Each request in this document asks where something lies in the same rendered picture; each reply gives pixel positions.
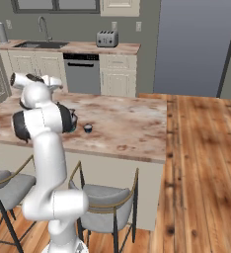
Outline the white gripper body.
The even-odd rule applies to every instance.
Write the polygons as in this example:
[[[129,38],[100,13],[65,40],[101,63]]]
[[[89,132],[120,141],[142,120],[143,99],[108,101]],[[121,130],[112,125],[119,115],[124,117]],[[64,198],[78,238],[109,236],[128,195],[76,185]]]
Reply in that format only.
[[[41,78],[45,85],[51,90],[54,91],[56,89],[62,89],[63,85],[62,82],[59,78],[56,77],[50,77],[48,75],[43,75],[43,77]]]

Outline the cream cupboard run under sink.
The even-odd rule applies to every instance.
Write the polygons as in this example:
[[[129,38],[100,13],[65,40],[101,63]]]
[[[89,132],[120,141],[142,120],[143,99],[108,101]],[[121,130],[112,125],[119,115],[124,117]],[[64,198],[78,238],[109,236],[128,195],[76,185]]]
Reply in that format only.
[[[1,49],[0,55],[8,78],[13,72],[48,75],[62,81],[57,92],[68,91],[62,52]]]

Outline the grey dishwasher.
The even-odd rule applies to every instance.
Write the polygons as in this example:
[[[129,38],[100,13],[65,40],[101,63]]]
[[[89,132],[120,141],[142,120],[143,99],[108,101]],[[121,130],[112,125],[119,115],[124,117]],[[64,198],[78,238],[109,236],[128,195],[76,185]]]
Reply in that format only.
[[[69,93],[101,94],[100,59],[94,53],[64,53]]]

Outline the dark sink basin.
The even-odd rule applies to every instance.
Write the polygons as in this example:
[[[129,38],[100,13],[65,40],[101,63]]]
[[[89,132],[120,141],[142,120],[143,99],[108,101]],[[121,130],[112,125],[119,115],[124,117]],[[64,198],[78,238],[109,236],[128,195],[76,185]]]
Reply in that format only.
[[[68,45],[69,42],[22,42],[14,47],[25,47],[25,48],[62,48]]]

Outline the silver tap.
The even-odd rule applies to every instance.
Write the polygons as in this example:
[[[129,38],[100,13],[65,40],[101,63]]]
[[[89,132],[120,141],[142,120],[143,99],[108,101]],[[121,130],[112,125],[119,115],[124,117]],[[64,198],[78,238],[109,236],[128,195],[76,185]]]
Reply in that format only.
[[[38,27],[39,27],[40,32],[44,32],[45,40],[47,42],[50,42],[52,40],[52,37],[48,34],[48,29],[47,29],[45,17],[43,17],[43,16],[38,17]]]

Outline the cream cupboard with drawer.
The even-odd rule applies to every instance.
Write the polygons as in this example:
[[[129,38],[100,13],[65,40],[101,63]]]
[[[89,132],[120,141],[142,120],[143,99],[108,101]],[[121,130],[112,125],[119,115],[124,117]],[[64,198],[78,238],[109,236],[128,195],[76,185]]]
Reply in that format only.
[[[101,94],[136,96],[136,55],[100,54]]]

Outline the silver toaster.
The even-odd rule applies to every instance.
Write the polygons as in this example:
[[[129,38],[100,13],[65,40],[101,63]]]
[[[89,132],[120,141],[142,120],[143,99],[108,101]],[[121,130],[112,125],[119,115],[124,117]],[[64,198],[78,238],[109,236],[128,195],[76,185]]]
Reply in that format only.
[[[116,47],[118,45],[118,31],[100,31],[96,36],[97,47]]]

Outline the grey paper towel roll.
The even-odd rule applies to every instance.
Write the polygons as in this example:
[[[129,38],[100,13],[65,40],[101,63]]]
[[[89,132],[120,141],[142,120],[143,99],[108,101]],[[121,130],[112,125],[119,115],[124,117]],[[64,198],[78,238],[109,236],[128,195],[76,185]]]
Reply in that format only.
[[[8,38],[7,38],[4,24],[0,22],[0,43],[7,43],[7,42],[8,42]]]

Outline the dark framed window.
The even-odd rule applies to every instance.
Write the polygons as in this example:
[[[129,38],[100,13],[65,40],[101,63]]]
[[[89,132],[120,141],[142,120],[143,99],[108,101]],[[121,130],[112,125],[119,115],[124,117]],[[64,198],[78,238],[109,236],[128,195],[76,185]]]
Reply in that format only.
[[[11,0],[16,14],[99,14],[100,0]]]

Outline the cream kitchen island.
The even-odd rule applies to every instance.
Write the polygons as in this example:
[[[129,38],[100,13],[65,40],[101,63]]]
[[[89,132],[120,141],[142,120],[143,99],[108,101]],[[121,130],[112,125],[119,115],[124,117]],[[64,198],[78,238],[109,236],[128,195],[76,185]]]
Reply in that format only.
[[[137,227],[155,229],[161,177],[166,161],[164,147],[157,148],[154,156],[148,158],[151,149],[131,157],[115,158],[98,153],[66,150],[67,177],[70,177],[78,161],[81,161],[84,179],[87,184],[95,184],[116,188],[131,188],[135,170],[139,169]],[[0,170],[15,172],[33,153],[30,146],[18,146],[0,143]]]

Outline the grey fridge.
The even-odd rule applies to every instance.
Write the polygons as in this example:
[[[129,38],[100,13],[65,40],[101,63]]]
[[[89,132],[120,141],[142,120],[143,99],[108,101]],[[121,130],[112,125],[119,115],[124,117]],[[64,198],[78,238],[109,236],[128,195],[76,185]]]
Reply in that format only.
[[[231,0],[161,0],[154,91],[217,95],[231,41]]]

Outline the cream wall cupboard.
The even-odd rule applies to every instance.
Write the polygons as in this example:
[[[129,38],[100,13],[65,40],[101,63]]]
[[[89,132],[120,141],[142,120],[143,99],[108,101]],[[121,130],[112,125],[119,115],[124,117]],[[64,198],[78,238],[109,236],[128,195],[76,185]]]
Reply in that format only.
[[[138,17],[140,0],[100,0],[102,17]]]

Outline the grey stool with brass frame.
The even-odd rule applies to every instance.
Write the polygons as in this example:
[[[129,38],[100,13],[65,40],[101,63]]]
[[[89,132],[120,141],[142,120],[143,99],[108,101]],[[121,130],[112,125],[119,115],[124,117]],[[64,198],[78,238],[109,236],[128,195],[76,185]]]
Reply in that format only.
[[[139,169],[135,170],[131,190],[86,184],[81,161],[70,176],[69,189],[77,190],[73,182],[77,171],[80,172],[81,189],[89,199],[88,211],[77,219],[79,238],[84,240],[85,230],[88,231],[87,237],[92,232],[110,233],[114,239],[114,253],[122,253],[128,235],[135,242]]]
[[[12,242],[0,240],[0,243],[15,246],[19,253],[24,253],[21,242],[35,226],[36,222],[34,221],[23,235],[18,237],[8,214],[11,215],[13,220],[16,220],[14,208],[21,203],[31,188],[36,184],[35,176],[21,173],[32,160],[34,160],[34,157],[31,155],[16,172],[0,170],[0,225],[2,221],[5,221],[13,239]]]

